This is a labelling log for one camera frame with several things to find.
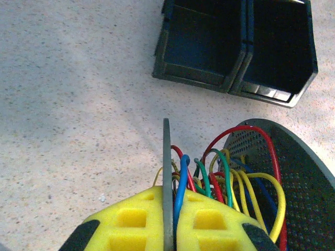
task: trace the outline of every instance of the green wire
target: green wire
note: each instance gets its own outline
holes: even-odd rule
[[[226,180],[226,191],[227,191],[227,198],[228,202],[227,205],[232,208],[232,193],[230,189],[230,171],[229,171],[229,166],[227,163],[226,157],[220,152],[219,150],[212,148],[209,152],[216,153],[219,155],[219,158],[222,160],[224,167],[225,167],[225,180]]]
[[[201,174],[203,175],[203,179],[204,179],[204,183],[205,183],[206,196],[211,198],[210,184],[209,184],[209,179],[208,179],[208,176],[207,176],[206,168],[205,168],[204,164],[201,163],[197,158],[194,159],[194,162],[197,164],[197,167],[200,168]]]

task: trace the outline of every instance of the red wire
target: red wire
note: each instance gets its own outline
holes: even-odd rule
[[[276,180],[278,180],[278,182],[280,184],[282,184],[281,171],[280,171],[280,167],[279,167],[279,161],[278,161],[278,157],[277,157],[277,154],[276,154],[276,150],[274,148],[274,144],[273,144],[271,138],[269,137],[269,135],[265,131],[263,131],[261,128],[259,128],[259,127],[253,127],[251,125],[239,125],[237,127],[230,128],[230,129],[224,131],[223,133],[221,133],[220,135],[218,135],[209,144],[209,146],[205,150],[204,155],[202,157],[203,164],[205,164],[206,156],[208,155],[209,151],[213,148],[213,146],[219,140],[221,140],[224,136],[228,135],[229,133],[236,132],[236,131],[256,131],[256,132],[260,133],[264,137],[264,139],[266,140],[267,146],[269,148],[269,152],[270,152],[270,156],[271,156],[271,161],[272,161],[272,167],[273,167],[274,177],[276,178]],[[281,251],[286,251],[286,244],[287,244],[287,228],[286,228],[286,221],[284,219],[282,230],[281,230],[281,233],[280,233],[280,250]]]
[[[177,147],[176,145],[171,145],[171,149],[173,149],[178,154],[180,159],[182,158],[183,152],[182,152],[182,150],[180,150],[179,147]],[[187,180],[188,180],[187,183],[188,183],[189,189],[193,192],[197,192],[197,190],[195,189],[195,186],[194,186],[192,175],[191,175],[191,173],[189,172],[188,169],[187,169]]]
[[[183,157],[183,152],[182,150],[180,150],[180,148],[176,145],[171,145],[171,149],[174,150],[177,154],[179,158]]]
[[[213,184],[216,198],[218,201],[224,203],[224,197],[222,196],[221,188],[218,181],[213,173],[208,174],[209,181]]]

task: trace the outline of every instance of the gray perforated plate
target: gray perforated plate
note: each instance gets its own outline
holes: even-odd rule
[[[279,158],[286,196],[289,250],[335,250],[335,178],[318,156],[283,126],[264,119],[246,120],[240,125],[262,128],[272,138]],[[231,157],[246,155],[254,172],[273,175],[269,150],[263,137],[252,131],[229,135],[225,148]],[[231,168],[239,166],[230,163]],[[263,181],[277,203],[276,192]],[[257,184],[255,193],[265,221],[272,226],[274,216]]]

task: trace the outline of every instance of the speckled floor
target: speckled floor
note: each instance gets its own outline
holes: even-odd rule
[[[333,0],[312,2],[319,75],[294,109],[152,78],[162,2],[0,1],[6,247],[56,250],[85,217],[150,187],[164,117],[191,157],[245,119],[271,119],[335,173]]]

